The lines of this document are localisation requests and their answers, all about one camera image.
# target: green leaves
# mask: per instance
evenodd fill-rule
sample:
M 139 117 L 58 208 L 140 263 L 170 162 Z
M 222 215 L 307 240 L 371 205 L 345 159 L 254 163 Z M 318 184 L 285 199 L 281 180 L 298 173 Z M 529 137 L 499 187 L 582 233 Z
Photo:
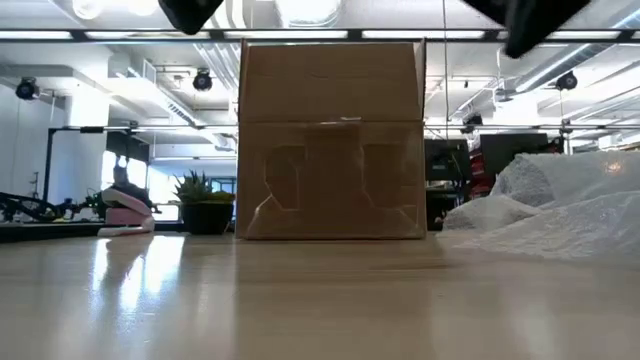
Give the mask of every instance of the green leaves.
M 211 184 L 212 181 L 207 178 L 204 172 L 202 172 L 202 176 L 200 176 L 197 172 L 191 170 L 189 176 L 184 175 L 184 181 L 180 181 L 176 175 L 174 175 L 174 177 L 178 181 L 174 194 L 176 194 L 184 204 L 202 202 L 230 204 L 235 200 L 235 195 L 225 191 L 217 191 L 214 193 Z

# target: desk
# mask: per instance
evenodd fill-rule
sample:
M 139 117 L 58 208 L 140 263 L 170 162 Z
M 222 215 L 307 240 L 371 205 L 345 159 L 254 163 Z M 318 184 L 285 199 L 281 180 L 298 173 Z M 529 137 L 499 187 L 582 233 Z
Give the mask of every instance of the desk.
M 635 360 L 640 268 L 456 239 L 0 245 L 6 359 Z

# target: plant pot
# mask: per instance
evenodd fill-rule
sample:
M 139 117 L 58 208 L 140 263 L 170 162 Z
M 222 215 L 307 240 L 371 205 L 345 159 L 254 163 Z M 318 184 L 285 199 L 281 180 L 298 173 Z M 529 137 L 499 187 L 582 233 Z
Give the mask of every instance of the plant pot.
M 182 222 L 193 235 L 220 235 L 225 232 L 233 204 L 194 203 L 182 205 Z

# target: bubble wrap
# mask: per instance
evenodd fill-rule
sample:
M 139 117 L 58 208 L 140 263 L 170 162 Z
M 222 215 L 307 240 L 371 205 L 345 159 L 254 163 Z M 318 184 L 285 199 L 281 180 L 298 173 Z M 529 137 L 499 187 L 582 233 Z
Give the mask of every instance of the bubble wrap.
M 487 232 L 459 247 L 552 259 L 640 262 L 640 191 L 604 195 Z
M 518 155 L 498 176 L 491 195 L 553 209 L 598 196 L 640 190 L 640 153 Z
M 639 218 L 639 152 L 519 155 L 490 196 L 448 214 L 445 230 L 473 230 L 461 247 L 640 263 Z
M 507 226 L 540 212 L 504 195 L 489 196 L 470 201 L 449 212 L 444 220 L 444 230 L 484 232 Z

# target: security camera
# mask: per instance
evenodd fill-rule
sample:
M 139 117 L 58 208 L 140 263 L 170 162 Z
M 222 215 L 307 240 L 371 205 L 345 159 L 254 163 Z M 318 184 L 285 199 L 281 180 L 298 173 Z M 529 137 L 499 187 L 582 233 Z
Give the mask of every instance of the security camera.
M 193 79 L 193 87 L 198 91 L 209 91 L 213 87 L 213 80 L 209 76 L 209 69 L 198 69 L 198 75 Z
M 36 85 L 36 78 L 22 78 L 16 88 L 16 96 L 22 100 L 36 100 L 40 97 L 40 88 Z
M 464 129 L 461 129 L 460 132 L 462 134 L 470 134 L 474 130 L 474 125 L 483 124 L 482 115 L 480 115 L 479 112 L 472 112 L 462 119 L 462 124 L 466 127 Z
M 573 71 L 569 71 L 556 80 L 556 89 L 558 90 L 573 90 L 576 86 L 578 86 L 578 78 L 573 75 Z

